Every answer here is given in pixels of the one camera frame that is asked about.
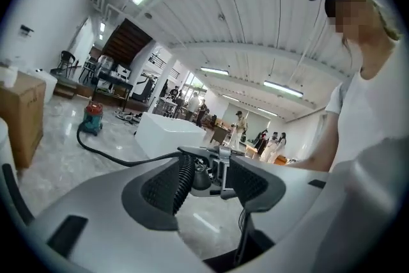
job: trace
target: woman's arm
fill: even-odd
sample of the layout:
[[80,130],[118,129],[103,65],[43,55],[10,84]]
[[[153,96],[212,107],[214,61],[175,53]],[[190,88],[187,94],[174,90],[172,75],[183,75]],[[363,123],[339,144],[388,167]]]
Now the woman's arm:
[[328,112],[327,124],[312,154],[307,159],[288,166],[328,172],[338,148],[338,116]]

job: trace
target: railing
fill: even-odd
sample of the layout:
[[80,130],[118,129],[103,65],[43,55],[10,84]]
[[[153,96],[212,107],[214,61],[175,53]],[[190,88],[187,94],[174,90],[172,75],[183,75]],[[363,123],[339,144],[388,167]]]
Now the railing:
[[[158,66],[161,69],[164,69],[166,66],[166,62],[162,61],[158,56],[156,56],[155,54],[152,54],[151,57],[149,57],[149,61],[154,64],[155,66]],[[169,73],[169,75],[171,77],[174,77],[175,79],[178,78],[179,76],[179,72],[175,69],[172,68],[171,72]]]

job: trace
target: black table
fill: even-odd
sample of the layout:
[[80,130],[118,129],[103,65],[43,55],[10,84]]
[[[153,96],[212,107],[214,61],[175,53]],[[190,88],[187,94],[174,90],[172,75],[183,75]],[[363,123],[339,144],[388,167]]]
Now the black table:
[[[126,91],[127,91],[126,94],[125,94],[125,97],[121,97],[121,96],[118,96],[118,95],[115,95],[113,93],[109,93],[109,92],[106,92],[106,91],[98,90],[99,80],[104,80],[104,81],[110,82],[110,83],[112,83],[112,84],[114,84],[116,86],[121,86],[121,87],[125,88]],[[132,84],[126,83],[126,82],[122,81],[121,79],[117,79],[116,77],[113,77],[113,76],[111,76],[109,74],[100,72],[99,75],[98,75],[98,81],[96,82],[95,89],[94,89],[94,92],[92,94],[92,101],[94,100],[95,94],[97,94],[97,93],[100,93],[101,95],[109,96],[109,97],[112,97],[112,98],[120,99],[120,100],[123,100],[123,109],[122,109],[122,111],[125,111],[125,107],[126,107],[127,102],[128,102],[128,97],[129,97],[129,94],[130,94],[133,87],[134,86]]]

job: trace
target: white t-shirt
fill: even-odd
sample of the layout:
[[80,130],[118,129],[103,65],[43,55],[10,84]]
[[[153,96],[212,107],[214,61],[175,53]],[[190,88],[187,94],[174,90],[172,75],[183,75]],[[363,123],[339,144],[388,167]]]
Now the white t-shirt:
[[339,88],[325,108],[339,114],[338,149],[331,170],[387,137],[409,135],[409,52],[402,40],[381,70],[370,80],[356,73],[345,94],[342,110]]
[[200,100],[198,97],[192,97],[189,102],[189,106],[187,106],[187,110],[194,113],[196,109],[199,107]]

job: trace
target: black chair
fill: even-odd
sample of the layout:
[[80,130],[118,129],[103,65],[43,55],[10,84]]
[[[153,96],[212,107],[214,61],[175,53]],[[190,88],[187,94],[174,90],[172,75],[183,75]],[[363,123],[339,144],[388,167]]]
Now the black chair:
[[72,65],[75,63],[75,57],[71,52],[62,51],[61,52],[61,61],[59,62],[57,69],[59,74],[65,69],[65,77],[71,74]]

